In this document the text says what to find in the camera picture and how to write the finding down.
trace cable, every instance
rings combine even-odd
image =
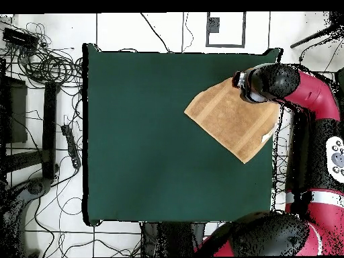
[[[151,30],[154,32],[154,34],[160,39],[160,41],[163,43],[164,47],[166,48],[167,52],[170,53],[171,51],[167,48],[166,43],[163,41],[163,39],[157,34],[157,32],[153,29],[151,23],[147,20],[147,18],[143,15],[143,13],[140,13],[141,16],[146,20],[147,24],[151,28]]]
[[[190,13],[190,12],[188,12],[187,15],[186,15],[185,27],[187,28],[187,30],[189,31],[189,33],[192,35],[192,40],[191,40],[190,45],[187,46],[186,48],[184,48],[183,52],[185,52],[185,50],[186,50],[187,48],[189,48],[189,47],[192,45],[192,42],[194,41],[194,35],[191,33],[191,31],[190,31],[189,28],[187,27],[187,19],[188,19],[188,17],[189,17],[189,13]]]
[[[340,47],[341,43],[344,41],[344,38],[341,40],[341,42],[338,44],[338,47],[336,48],[335,52],[333,53],[330,62],[328,63],[326,69],[324,70],[324,72],[328,69],[328,67],[330,66],[330,63],[332,62],[333,58],[335,57],[336,51],[338,50],[338,48]]]
[[[312,44],[311,46],[309,46],[308,48],[305,48],[302,52],[300,57],[298,58],[299,64],[301,65],[301,62],[304,60],[303,59],[303,54],[309,49],[312,48],[313,46],[317,46],[317,45],[321,45],[324,44],[325,42],[328,42],[331,39],[331,37],[325,38],[324,40],[322,40],[321,42],[317,42],[316,44]]]
[[[42,226],[42,225],[38,222],[38,220],[37,220],[37,212],[38,212],[39,208],[40,208],[40,197],[38,198],[38,207],[37,207],[37,209],[36,209],[36,211],[35,211],[34,219],[35,219],[35,221],[36,221],[36,223],[37,223],[38,226],[40,226],[41,228],[43,228],[44,230],[46,230],[47,232],[49,232],[49,233],[52,235],[52,240],[51,240],[49,246],[46,248],[45,252],[43,253],[43,257],[42,257],[42,258],[45,258],[47,251],[49,250],[49,248],[51,247],[52,243],[53,243],[54,240],[55,240],[55,236],[54,236],[54,233],[52,233],[50,230],[48,230],[47,228],[45,228],[44,226]]]

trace black stand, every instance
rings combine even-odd
[[[308,36],[307,38],[296,42],[295,44],[292,44],[290,48],[295,48],[301,44],[304,44],[321,36],[330,35],[329,38],[324,42],[321,42],[321,44],[342,37],[344,33],[344,13],[330,12],[329,19],[331,21],[331,25],[328,28],[323,29],[311,36]]]
[[[5,106],[10,94],[5,88],[5,61],[0,60],[0,257],[26,257],[25,217],[31,201],[50,190],[57,169],[55,165],[56,140],[56,83],[46,83],[44,92],[43,150],[6,156],[6,134],[13,119]],[[7,173],[42,164],[42,177],[24,181],[6,189]]]

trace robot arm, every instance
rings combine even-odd
[[[275,101],[314,114],[305,154],[306,182],[304,189],[286,189],[285,213],[250,214],[227,223],[196,255],[344,255],[344,142],[335,89],[290,64],[239,71],[232,84],[249,103]]]

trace black cable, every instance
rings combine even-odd
[[[151,28],[151,30],[154,32],[154,34],[159,38],[159,40],[163,43],[164,47],[166,48],[167,52],[171,52],[167,46],[166,46],[166,43],[163,41],[163,39],[157,34],[157,32],[153,29],[151,23],[147,20],[146,16],[143,15],[143,13],[140,13],[141,16],[146,20],[147,24],[149,25],[149,27]]]
[[[63,192],[63,190],[65,190],[65,188],[66,188],[66,186],[68,185],[68,183],[63,187],[63,189],[62,189],[62,191],[59,193],[59,195]],[[46,255],[46,253],[48,252],[48,250],[49,250],[49,248],[52,246],[52,243],[54,242],[54,240],[55,240],[55,236],[54,236],[54,233],[52,233],[50,230],[48,230],[47,228],[44,228],[39,222],[38,222],[38,220],[37,220],[37,216],[39,215],[38,214],[38,209],[39,209],[39,207],[40,207],[40,198],[39,198],[39,202],[38,202],[38,207],[37,207],[37,209],[36,209],[36,212],[35,212],[35,215],[34,215],[34,219],[35,219],[35,221],[36,221],[36,223],[38,224],[38,226],[40,226],[41,228],[43,228],[44,230],[46,230],[46,231],[48,231],[49,233],[51,233],[52,234],[52,240],[51,240],[51,242],[50,242],[50,244],[49,244],[49,246],[46,248],[46,250],[45,250],[45,252],[44,252],[44,254],[43,254],[43,258],[45,258],[45,255]]]
[[[72,249],[72,248],[74,248],[74,247],[84,247],[84,246],[86,246],[86,245],[93,244],[93,243],[96,242],[96,241],[99,242],[99,243],[101,243],[102,245],[104,245],[104,246],[107,247],[108,249],[111,249],[111,250],[113,250],[113,251],[116,251],[117,254],[121,254],[121,256],[123,256],[123,257],[132,257],[132,256],[131,256],[131,252],[130,252],[129,249],[118,250],[118,249],[115,249],[115,248],[113,248],[113,247],[107,245],[106,243],[104,243],[103,241],[101,241],[101,240],[99,240],[99,239],[95,239],[94,241],[89,241],[88,243],[83,243],[82,245],[72,245],[72,246],[70,246],[70,247],[66,250],[66,252],[64,252],[62,258],[66,257],[66,254],[67,254],[67,252],[68,252],[70,249]],[[123,254],[123,253],[122,253],[123,251],[129,251],[129,252],[130,252],[130,255],[125,255],[125,254]]]
[[[304,59],[303,59],[303,55],[304,55],[304,53],[305,53],[309,48],[312,48],[313,46],[317,46],[317,45],[323,44],[323,43],[329,41],[330,39],[331,39],[331,37],[325,38],[325,39],[322,40],[321,42],[317,42],[316,44],[312,44],[312,45],[309,46],[308,48],[305,48],[305,49],[301,52],[300,57],[298,58],[299,64],[301,65],[301,62],[304,60]]]
[[[40,208],[40,197],[38,198],[38,207],[37,207],[37,209],[36,209],[36,211],[35,211],[34,219],[35,219],[35,221],[36,221],[36,223],[37,223],[38,226],[40,226],[41,228],[43,228],[44,230],[46,230],[47,232],[49,232],[49,233],[52,235],[52,240],[51,240],[49,246],[46,248],[45,252],[43,253],[43,257],[42,257],[42,258],[45,258],[47,251],[49,250],[49,248],[51,247],[52,243],[53,243],[54,240],[55,240],[55,235],[54,235],[54,233],[52,233],[50,230],[48,230],[47,228],[45,228],[44,226],[42,226],[42,225],[38,222],[38,220],[37,220],[37,212],[38,212],[39,208]]]
[[[338,47],[336,48],[335,52],[333,53],[330,62],[328,63],[326,69],[324,70],[324,72],[328,69],[328,67],[330,66],[330,63],[332,62],[333,58],[335,57],[336,51],[338,50],[338,48],[340,47],[341,43],[344,41],[344,38],[341,40],[341,42],[338,44]]]
[[[183,52],[185,52],[185,50],[186,50],[187,48],[189,48],[189,47],[192,45],[192,42],[194,41],[194,35],[191,33],[191,31],[190,31],[189,28],[187,27],[187,19],[188,19],[188,17],[189,17],[189,13],[190,13],[190,12],[188,12],[187,15],[186,15],[185,27],[187,28],[187,30],[189,31],[189,33],[192,35],[192,40],[191,40],[190,45],[183,49]]]

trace cloth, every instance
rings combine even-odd
[[[246,163],[272,136],[279,110],[276,103],[243,101],[229,78],[199,93],[185,114]]]

